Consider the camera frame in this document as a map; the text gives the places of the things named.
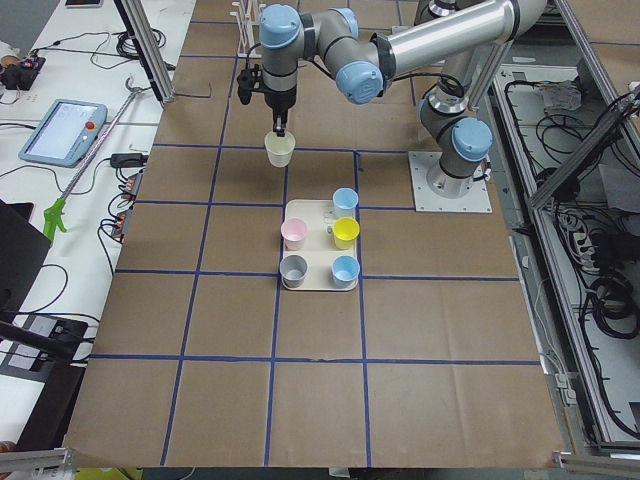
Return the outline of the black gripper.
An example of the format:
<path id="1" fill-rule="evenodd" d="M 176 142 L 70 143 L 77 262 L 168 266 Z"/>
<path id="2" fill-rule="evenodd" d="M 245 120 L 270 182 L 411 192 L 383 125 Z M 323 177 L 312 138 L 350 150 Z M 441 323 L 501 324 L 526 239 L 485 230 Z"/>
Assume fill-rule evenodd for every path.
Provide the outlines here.
<path id="1" fill-rule="evenodd" d="M 264 98 L 266 104 L 272 109 L 274 134 L 279 137 L 285 136 L 288 111 L 295 105 L 295 88 L 286 91 L 266 88 Z"/>

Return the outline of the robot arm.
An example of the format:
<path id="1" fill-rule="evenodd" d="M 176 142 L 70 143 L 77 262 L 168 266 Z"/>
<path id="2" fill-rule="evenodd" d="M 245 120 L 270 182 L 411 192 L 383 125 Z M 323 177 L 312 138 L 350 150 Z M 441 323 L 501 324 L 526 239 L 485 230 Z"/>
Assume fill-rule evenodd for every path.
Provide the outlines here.
<path id="1" fill-rule="evenodd" d="M 358 23 L 348 8 L 299 13 L 288 5 L 263 10 L 259 26 L 261 61 L 238 77 L 238 96 L 248 104 L 263 94 L 272 110 L 275 135 L 286 133 L 297 94 L 300 61 L 320 59 L 344 97 L 363 105 L 381 97 L 395 81 L 435 61 L 444 68 L 437 86 L 419 107 L 422 125 L 442 150 L 427 174 L 429 188 L 444 198 L 461 198 L 493 142 L 489 127 L 466 115 L 487 88 L 496 64 L 472 78 L 478 47 L 491 44 L 500 55 L 539 19 L 543 1 L 476 1 L 457 8 L 453 1 L 422 1 L 414 26 L 396 34 L 358 39 Z"/>

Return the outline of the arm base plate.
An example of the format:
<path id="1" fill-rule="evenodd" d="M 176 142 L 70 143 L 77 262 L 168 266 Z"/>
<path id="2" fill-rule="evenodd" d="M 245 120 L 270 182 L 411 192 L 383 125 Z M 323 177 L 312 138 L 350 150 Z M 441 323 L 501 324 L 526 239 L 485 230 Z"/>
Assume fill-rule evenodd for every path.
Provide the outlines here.
<path id="1" fill-rule="evenodd" d="M 490 214 L 487 181 L 480 165 L 465 179 L 448 176 L 440 152 L 408 153 L 415 210 L 429 213 Z"/>

